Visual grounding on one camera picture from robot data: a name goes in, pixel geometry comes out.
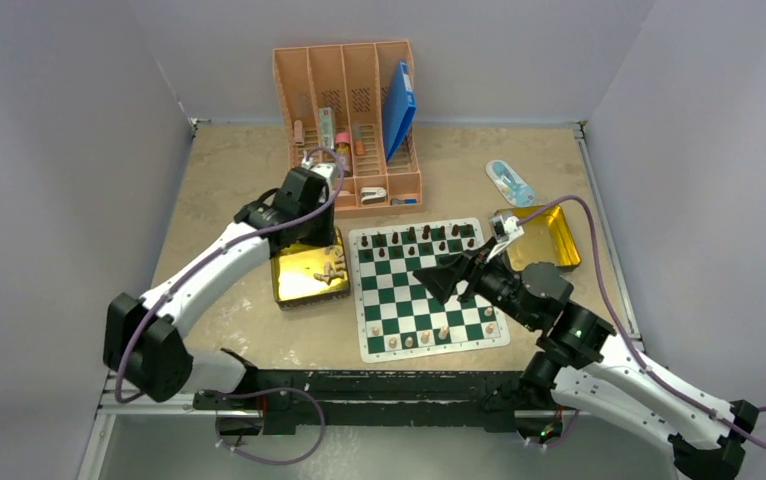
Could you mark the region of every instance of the green and white chessboard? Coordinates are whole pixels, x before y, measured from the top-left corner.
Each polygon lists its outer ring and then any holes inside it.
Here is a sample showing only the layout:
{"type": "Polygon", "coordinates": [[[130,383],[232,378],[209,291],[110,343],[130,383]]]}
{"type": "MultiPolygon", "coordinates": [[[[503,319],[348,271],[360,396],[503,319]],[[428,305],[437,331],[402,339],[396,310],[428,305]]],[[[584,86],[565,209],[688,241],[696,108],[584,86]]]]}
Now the green and white chessboard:
{"type": "MultiPolygon", "coordinates": [[[[461,304],[457,295],[444,305],[430,297],[410,272],[436,266],[440,258],[483,244],[480,222],[475,218],[417,223],[396,227],[354,230],[349,235],[357,331],[366,363],[478,350],[508,345],[507,320],[480,296],[461,304]],[[422,230],[429,225],[427,240],[422,230]],[[453,235],[454,225],[459,226],[453,235]],[[440,228],[445,227],[444,239],[440,228]],[[415,240],[408,237],[415,228],[415,240]],[[393,233],[398,233],[393,241],[393,233]],[[367,246],[362,246],[366,237],[367,246]],[[439,338],[448,327],[445,339],[439,338]],[[411,338],[411,347],[407,345],[411,338]]],[[[457,294],[466,282],[457,285],[457,294]]]]}

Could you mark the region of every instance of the gold tray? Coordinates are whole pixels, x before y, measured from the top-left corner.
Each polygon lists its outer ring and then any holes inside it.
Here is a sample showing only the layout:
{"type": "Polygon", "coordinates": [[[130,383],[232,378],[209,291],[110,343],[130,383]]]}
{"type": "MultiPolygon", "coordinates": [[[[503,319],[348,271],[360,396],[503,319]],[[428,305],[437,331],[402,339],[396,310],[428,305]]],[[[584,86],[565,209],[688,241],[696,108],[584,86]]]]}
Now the gold tray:
{"type": "Polygon", "coordinates": [[[271,285],[274,301],[283,310],[319,303],[336,298],[347,298],[351,294],[350,272],[345,278],[336,278],[327,285],[312,278],[313,273],[322,273],[324,263],[336,265],[336,250],[347,257],[342,244],[342,232],[336,228],[335,247],[310,247],[296,243],[283,249],[271,259],[271,285]]]}
{"type": "MultiPolygon", "coordinates": [[[[542,205],[525,208],[498,210],[512,212],[518,218],[524,218],[538,210],[542,205]]],[[[541,215],[524,225],[524,236],[507,248],[507,260],[510,268],[520,272],[524,267],[535,262],[551,262],[565,270],[573,270],[580,265],[580,254],[571,236],[571,231],[559,205],[549,208],[541,215]]]]}

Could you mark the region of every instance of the blue binder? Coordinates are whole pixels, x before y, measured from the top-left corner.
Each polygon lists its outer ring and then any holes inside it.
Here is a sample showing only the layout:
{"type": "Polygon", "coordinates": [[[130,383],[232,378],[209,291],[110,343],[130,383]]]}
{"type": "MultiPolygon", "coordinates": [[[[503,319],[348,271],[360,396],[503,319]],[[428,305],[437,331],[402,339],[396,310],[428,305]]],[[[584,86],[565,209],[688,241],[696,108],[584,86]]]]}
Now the blue binder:
{"type": "Polygon", "coordinates": [[[389,85],[389,95],[383,105],[383,146],[386,148],[386,162],[407,136],[412,119],[415,117],[415,95],[412,93],[412,82],[409,77],[407,62],[400,62],[392,82],[389,85]]]}

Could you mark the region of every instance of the bottle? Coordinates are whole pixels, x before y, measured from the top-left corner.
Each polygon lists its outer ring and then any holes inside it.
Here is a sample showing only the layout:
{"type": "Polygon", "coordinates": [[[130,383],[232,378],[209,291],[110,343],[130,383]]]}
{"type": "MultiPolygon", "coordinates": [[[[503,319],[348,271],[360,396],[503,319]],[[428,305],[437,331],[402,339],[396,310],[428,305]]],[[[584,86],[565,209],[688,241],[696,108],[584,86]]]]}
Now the bottle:
{"type": "Polygon", "coordinates": [[[336,154],[345,169],[345,176],[351,176],[351,134],[339,132],[336,134],[336,154]]]}

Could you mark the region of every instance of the beige tabletop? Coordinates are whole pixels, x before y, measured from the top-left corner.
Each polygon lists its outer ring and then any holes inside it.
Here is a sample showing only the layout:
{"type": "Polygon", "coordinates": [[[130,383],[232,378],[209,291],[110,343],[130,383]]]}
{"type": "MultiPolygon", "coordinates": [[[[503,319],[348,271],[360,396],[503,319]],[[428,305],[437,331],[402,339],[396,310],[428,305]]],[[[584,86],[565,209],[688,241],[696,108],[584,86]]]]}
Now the beige tabletop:
{"type": "MultiPolygon", "coordinates": [[[[487,232],[488,218],[508,208],[486,177],[489,160],[506,160],[536,191],[538,203],[564,194],[583,197],[595,210],[577,142],[568,129],[416,127],[414,139],[424,179],[422,213],[337,220],[344,238],[351,230],[434,220],[476,217],[487,232]]],[[[201,126],[192,146],[177,204],[154,275],[167,279],[209,246],[245,204],[286,174],[285,130],[281,127],[201,126]]],[[[592,264],[583,211],[565,205],[582,264],[568,274],[572,299],[607,318],[592,264]]],[[[620,308],[615,272],[598,222],[607,288],[620,308]]],[[[283,312],[274,302],[271,270],[257,267],[231,287],[186,338],[189,348],[229,348],[260,368],[369,370],[521,370],[533,353],[536,334],[508,320],[511,341],[504,347],[448,353],[382,363],[360,358],[354,299],[283,312]]]]}

